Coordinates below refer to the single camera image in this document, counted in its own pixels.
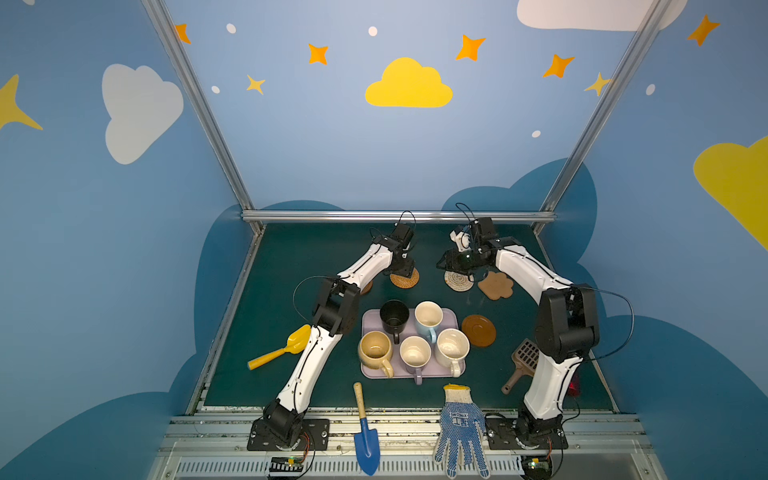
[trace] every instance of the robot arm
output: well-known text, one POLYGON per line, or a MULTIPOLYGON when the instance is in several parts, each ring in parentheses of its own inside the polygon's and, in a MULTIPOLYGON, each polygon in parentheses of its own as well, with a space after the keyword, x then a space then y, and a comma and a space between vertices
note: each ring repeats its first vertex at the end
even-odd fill
POLYGON ((514 238, 499 238, 490 218, 455 230, 451 240, 456 247, 445 252, 438 268, 469 275, 495 266, 539 305, 535 338, 541 352, 516 425, 521 445, 536 448, 560 429, 571 377, 600 341, 594 291, 557 275, 514 238))
POLYGON ((291 448, 299 441, 317 378, 333 347, 355 326, 360 291, 379 273, 412 275, 413 260, 408 258, 412 238, 413 231, 398 223, 390 235, 374 238, 352 266, 323 280, 313 309, 310 340, 288 383, 264 409, 264 422, 277 445, 291 448))

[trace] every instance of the lavender tray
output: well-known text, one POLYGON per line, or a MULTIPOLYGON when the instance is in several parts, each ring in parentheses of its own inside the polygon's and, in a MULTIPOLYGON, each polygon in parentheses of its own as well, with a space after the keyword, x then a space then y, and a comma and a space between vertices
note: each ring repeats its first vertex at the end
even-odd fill
MULTIPOLYGON (((409 309, 411 316, 408 317, 408 322, 406 322, 406 329, 403 330, 402 333, 400 333, 400 343, 402 343, 404 339, 410 336, 418 335, 415 327, 416 317, 414 316, 414 313, 413 313, 414 310, 415 309, 413 308, 409 309)), ((440 322, 440 325, 437 328, 437 333, 440 334, 440 332, 443 331, 444 329, 458 329, 458 320, 456 319, 456 314, 453 313, 452 310, 448 310, 447 308, 442 309, 442 322, 440 322)), ((378 310, 368 310, 362 315, 362 334, 365 335, 368 332, 384 332, 382 319, 379 316, 378 310)), ((406 370, 405 363, 403 363, 402 359, 400 358, 400 344, 395 345, 395 340, 392 338, 392 336, 389 335, 388 333, 387 333, 387 336, 389 337, 389 340, 392 342, 392 347, 394 348, 394 351, 392 352, 392 361, 391 361, 392 369, 395 371, 394 378, 413 380, 413 374, 408 373, 408 371, 406 370)), ((464 373, 464 370, 466 369, 466 364, 464 364, 464 360, 461 361, 461 365, 462 365, 462 373, 464 373)), ((362 363, 360 364, 360 369, 362 370, 362 374, 370 379, 386 378, 384 371, 381 369, 370 369, 367 366, 364 366, 362 363)), ((441 366, 439 363, 437 363, 437 360, 435 360, 435 346, 432 345, 432 358, 429 359, 429 362, 427 362, 427 364, 422 369, 422 377, 439 378, 439 377, 450 377, 450 376, 451 376, 451 369, 441 366)))

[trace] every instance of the dark green mat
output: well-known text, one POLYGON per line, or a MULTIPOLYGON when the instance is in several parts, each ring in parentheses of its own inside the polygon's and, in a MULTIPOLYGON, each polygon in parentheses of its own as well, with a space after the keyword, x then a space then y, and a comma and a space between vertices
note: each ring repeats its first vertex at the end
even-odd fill
MULTIPOLYGON (((246 363, 264 353, 285 346, 288 335, 305 322, 294 311, 291 295, 295 286, 312 275, 335 275, 354 263, 370 245, 368 224, 356 223, 273 223, 266 229, 240 306, 219 359, 214 379, 205 399, 207 406, 265 406, 273 400, 290 377, 299 355, 289 353, 250 371, 246 363)), ((375 225, 388 233, 392 224, 375 225)), ((360 372, 357 343, 360 324, 342 338, 331 353, 312 394, 311 406, 354 406, 354 382, 362 382, 366 405, 370 407, 441 407, 445 403, 442 387, 450 382, 472 388, 472 398, 481 408, 518 408, 531 384, 523 377, 506 396, 501 387, 514 371, 511 355, 526 337, 533 339, 537 305, 519 286, 508 299, 491 301, 475 285, 458 293, 443 280, 444 272, 435 263, 452 246, 449 233, 453 225, 420 224, 418 242, 412 253, 419 270, 419 284, 410 290, 392 285, 378 275, 368 295, 362 297, 360 316, 378 309, 387 300, 398 299, 414 308, 432 300, 456 313, 461 321, 478 313, 496 326, 495 343, 487 348, 472 347, 465 373, 457 379, 424 379, 417 386, 412 379, 371 380, 360 372)), ((544 256, 530 228, 522 225, 498 226, 499 233, 514 235, 534 256, 544 256)), ((296 293, 296 304, 307 318, 321 279, 307 280, 296 293)), ((591 364, 579 368, 583 409, 610 410, 611 401, 591 364)), ((574 408, 566 399, 566 408, 574 408)))

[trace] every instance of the yellow toy shovel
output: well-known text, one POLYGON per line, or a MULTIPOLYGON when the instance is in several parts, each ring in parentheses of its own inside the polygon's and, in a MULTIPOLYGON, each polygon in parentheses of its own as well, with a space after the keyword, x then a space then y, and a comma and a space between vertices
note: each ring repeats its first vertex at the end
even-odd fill
POLYGON ((253 370, 256 368, 259 368, 263 364, 267 362, 271 362, 272 360, 275 360, 277 357, 283 355, 285 352, 289 353, 299 353, 302 352, 306 348, 306 344, 310 340, 310 333, 312 332, 312 327, 309 325, 302 326, 300 329, 298 329, 296 332, 293 332, 288 337, 288 343, 286 344, 286 348, 275 350, 272 353, 267 353, 266 355, 262 355, 257 359, 253 359, 250 362, 248 362, 248 368, 253 370))

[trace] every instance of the glove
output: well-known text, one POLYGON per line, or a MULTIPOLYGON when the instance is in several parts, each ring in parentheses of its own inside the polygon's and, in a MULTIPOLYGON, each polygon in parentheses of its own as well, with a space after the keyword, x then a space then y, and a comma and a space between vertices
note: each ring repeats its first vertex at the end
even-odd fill
POLYGON ((474 463, 481 477, 490 477, 491 472, 488 471, 482 452, 485 416, 472 403, 469 387, 446 385, 444 390, 445 406, 440 414, 440 437, 435 450, 435 462, 442 463, 445 450, 448 449, 445 474, 448 478, 456 478, 456 464, 461 452, 465 466, 474 463))

